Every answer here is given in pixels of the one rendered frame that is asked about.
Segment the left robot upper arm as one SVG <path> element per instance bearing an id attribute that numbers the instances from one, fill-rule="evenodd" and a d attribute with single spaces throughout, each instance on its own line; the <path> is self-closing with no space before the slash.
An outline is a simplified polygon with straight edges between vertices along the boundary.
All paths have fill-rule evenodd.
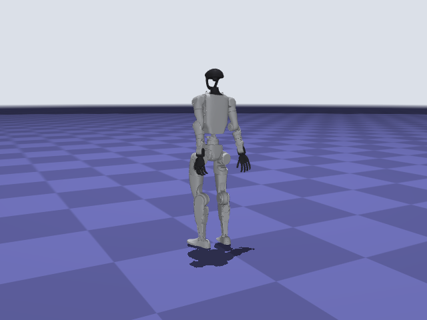
<path id="1" fill-rule="evenodd" d="M 194 110 L 194 115 L 196 121 L 199 121 L 201 129 L 204 128 L 204 119 L 203 119 L 203 104 L 205 103 L 205 95 L 198 95 L 192 99 L 192 105 Z"/>

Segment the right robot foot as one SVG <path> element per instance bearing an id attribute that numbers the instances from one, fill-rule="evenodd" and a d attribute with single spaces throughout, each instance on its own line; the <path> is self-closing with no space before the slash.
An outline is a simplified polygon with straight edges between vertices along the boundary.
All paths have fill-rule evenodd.
<path id="1" fill-rule="evenodd" d="M 225 237 L 220 236 L 216 239 L 217 239 L 217 241 L 219 241 L 220 243 L 223 243 L 224 245 L 230 245 L 231 244 L 230 238 L 226 235 L 225 235 Z"/>

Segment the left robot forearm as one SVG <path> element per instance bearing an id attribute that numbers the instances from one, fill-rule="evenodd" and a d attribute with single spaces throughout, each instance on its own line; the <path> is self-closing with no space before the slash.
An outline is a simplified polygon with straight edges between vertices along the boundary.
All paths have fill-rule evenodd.
<path id="1" fill-rule="evenodd" d="M 196 136 L 196 153 L 198 155 L 201 155 L 201 150 L 204 148 L 205 149 L 205 139 L 204 139 L 204 131 L 201 129 L 201 125 L 199 123 L 199 121 L 195 121 L 193 123 L 193 130 L 195 132 L 195 136 Z"/>

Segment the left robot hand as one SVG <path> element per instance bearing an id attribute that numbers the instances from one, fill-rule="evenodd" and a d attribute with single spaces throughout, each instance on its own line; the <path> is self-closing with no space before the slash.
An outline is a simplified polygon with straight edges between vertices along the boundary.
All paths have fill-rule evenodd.
<path id="1" fill-rule="evenodd" d="M 196 173 L 198 175 L 201 175 L 201 176 L 203 176 L 205 174 L 208 174 L 206 172 L 206 170 L 205 170 L 205 162 L 203 160 L 204 156 L 205 156 L 205 149 L 203 148 L 201 150 L 201 155 L 196 154 L 197 159 L 195 160 L 195 163 L 194 163 L 194 166 L 193 166 L 193 168 L 196 170 Z"/>

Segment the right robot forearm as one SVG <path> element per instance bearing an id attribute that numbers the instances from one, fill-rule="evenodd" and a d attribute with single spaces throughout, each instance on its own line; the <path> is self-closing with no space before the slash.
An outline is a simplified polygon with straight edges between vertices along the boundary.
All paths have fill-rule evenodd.
<path id="1" fill-rule="evenodd" d="M 234 136 L 234 139 L 236 141 L 236 147 L 238 149 L 238 153 L 243 153 L 243 147 L 244 147 L 244 142 L 242 141 L 242 136 L 241 136 L 242 132 L 240 129 L 240 126 L 238 128 L 238 130 L 234 131 L 232 133 L 232 135 Z"/>

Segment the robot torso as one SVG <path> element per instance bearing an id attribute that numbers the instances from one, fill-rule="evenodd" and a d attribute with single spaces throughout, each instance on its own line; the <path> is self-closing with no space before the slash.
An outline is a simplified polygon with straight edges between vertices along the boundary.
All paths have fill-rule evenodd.
<path id="1" fill-rule="evenodd" d="M 211 91 L 210 91 L 211 92 Z M 211 133 L 206 136 L 207 144 L 205 150 L 208 151 L 208 161 L 218 161 L 222 158 L 223 146 L 219 145 L 219 139 L 216 134 L 223 134 L 228 124 L 229 99 L 224 93 L 214 95 L 206 93 L 205 103 L 203 104 L 204 133 Z"/>

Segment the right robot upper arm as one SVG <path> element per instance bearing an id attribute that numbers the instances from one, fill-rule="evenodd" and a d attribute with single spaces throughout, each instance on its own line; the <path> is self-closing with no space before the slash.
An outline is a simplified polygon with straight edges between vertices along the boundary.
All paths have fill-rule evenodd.
<path id="1" fill-rule="evenodd" d="M 229 131 L 236 131 L 239 128 L 238 125 L 238 116 L 236 112 L 236 100 L 233 97 L 228 97 L 229 99 L 229 108 L 228 108 L 228 117 L 230 118 L 230 123 L 228 124 Z"/>

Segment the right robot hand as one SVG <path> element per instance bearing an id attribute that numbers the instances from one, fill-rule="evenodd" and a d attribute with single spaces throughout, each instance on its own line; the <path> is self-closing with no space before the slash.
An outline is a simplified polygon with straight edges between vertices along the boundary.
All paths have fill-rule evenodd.
<path id="1" fill-rule="evenodd" d="M 237 149 L 238 150 L 238 149 Z M 239 166 L 239 163 L 241 164 L 241 172 L 243 171 L 243 164 L 244 164 L 244 172 L 248 171 L 248 165 L 249 165 L 249 169 L 251 169 L 250 166 L 250 162 L 248 157 L 245 155 L 246 154 L 246 150 L 245 147 L 243 147 L 244 152 L 243 153 L 238 153 L 239 155 L 239 160 L 238 160 L 238 164 L 237 164 L 237 168 Z M 248 162 L 248 163 L 247 163 Z M 246 165 L 245 165 L 246 164 Z M 246 170 L 247 169 L 247 170 Z"/>

